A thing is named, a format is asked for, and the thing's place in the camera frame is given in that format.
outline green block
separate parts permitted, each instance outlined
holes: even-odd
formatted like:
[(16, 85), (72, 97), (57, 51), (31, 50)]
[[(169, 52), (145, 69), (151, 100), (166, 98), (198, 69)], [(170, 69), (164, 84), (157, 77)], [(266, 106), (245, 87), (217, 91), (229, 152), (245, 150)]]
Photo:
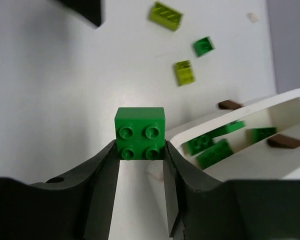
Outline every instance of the green block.
[(276, 127), (262, 127), (262, 128), (253, 128), (252, 129), (252, 137), (253, 143), (257, 143), (263, 139), (270, 137), (277, 133)]
[(213, 49), (215, 49), (214, 45), (212, 44), (212, 41), (210, 39), (210, 37), (205, 37), (202, 38), (198, 41), (196, 41), (193, 44), (194, 50), (196, 52), (196, 55), (198, 57), (201, 57), (202, 55), (212, 51)]
[(176, 31), (181, 23), (183, 14), (177, 10), (156, 1), (150, 13), (150, 20), (168, 29)]
[(208, 133), (198, 136), (186, 142), (186, 149), (191, 156), (201, 153), (202, 151), (215, 145), (214, 140)]
[(177, 62), (174, 65), (174, 71), (179, 86), (191, 84), (196, 80), (189, 60)]
[(245, 126), (246, 125), (245, 125), (244, 121), (234, 121), (234, 122), (231, 122), (231, 123), (226, 124), (224, 126), (218, 127), (215, 130), (212, 130), (210, 133), (211, 133), (211, 136), (213, 138), (216, 138), (216, 137), (219, 137), (219, 136), (222, 136), (222, 135), (225, 135), (225, 134), (232, 133), (232, 132), (237, 131), (239, 129), (242, 129)]
[(206, 169), (234, 154), (228, 141), (224, 138), (196, 157), (202, 169)]
[(163, 107), (119, 107), (114, 123), (121, 159), (164, 159), (166, 117)]

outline lego brick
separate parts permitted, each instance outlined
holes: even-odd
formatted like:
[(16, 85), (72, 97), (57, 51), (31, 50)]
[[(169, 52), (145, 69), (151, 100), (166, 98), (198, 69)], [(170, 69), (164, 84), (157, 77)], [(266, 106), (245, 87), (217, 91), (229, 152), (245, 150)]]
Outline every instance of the lego brick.
[(210, 37), (202, 38), (193, 44), (194, 51), (198, 57), (212, 51), (215, 47), (212, 44)]
[(225, 109), (225, 110), (237, 110), (243, 107), (242, 104), (239, 104), (232, 100), (225, 100), (218, 103), (219, 109)]
[(187, 152), (191, 156), (201, 153), (204, 150), (212, 147), (213, 145), (215, 145), (214, 140), (208, 133), (198, 136), (186, 142), (185, 144)]
[(283, 134), (276, 134), (272, 137), (269, 137), (266, 142), (270, 147), (273, 148), (283, 148), (283, 149), (296, 149), (300, 147), (300, 140), (286, 136)]
[(224, 138), (196, 157), (202, 169), (206, 169), (234, 154), (228, 141)]
[(276, 127), (253, 128), (252, 129), (253, 143), (257, 143), (276, 133), (277, 133)]
[(196, 80), (189, 60), (177, 62), (174, 65), (174, 71), (179, 86), (191, 84)]
[(182, 17), (182, 13), (157, 1), (154, 3), (149, 19), (168, 29), (176, 31), (180, 27)]
[(164, 159), (166, 118), (163, 107), (119, 107), (114, 122), (121, 159)]
[(237, 131), (239, 129), (242, 129), (245, 126), (246, 125), (245, 125), (244, 121), (234, 121), (234, 122), (231, 122), (231, 123), (226, 124), (224, 126), (218, 127), (215, 130), (212, 130), (210, 132), (210, 135), (212, 136), (212, 138), (216, 138), (216, 137), (219, 137), (219, 136), (222, 136), (222, 135), (225, 135), (225, 134), (232, 133), (232, 132)]

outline white table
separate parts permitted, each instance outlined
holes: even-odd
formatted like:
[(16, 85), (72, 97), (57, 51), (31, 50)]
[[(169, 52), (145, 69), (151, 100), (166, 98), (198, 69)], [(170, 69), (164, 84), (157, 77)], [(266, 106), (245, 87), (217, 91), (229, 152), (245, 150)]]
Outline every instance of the white table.
[[(106, 0), (93, 30), (50, 1), (0, 0), (0, 176), (33, 183), (77, 166), (115, 138), (118, 107), (164, 107), (171, 129), (275, 93), (265, 0), (163, 0), (184, 13), (176, 32), (147, 20), (153, 2)], [(206, 36), (216, 49), (196, 58)], [(182, 60), (196, 82), (178, 87)], [(121, 163), (110, 240), (168, 238), (146, 165)]]

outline green brick inside box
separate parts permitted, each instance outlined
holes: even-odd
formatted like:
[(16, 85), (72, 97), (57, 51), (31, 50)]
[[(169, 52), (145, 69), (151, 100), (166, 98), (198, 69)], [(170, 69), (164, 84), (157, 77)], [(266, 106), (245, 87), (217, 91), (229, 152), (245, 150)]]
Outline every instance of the green brick inside box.
[(119, 107), (114, 123), (121, 159), (164, 159), (166, 117), (163, 107)]

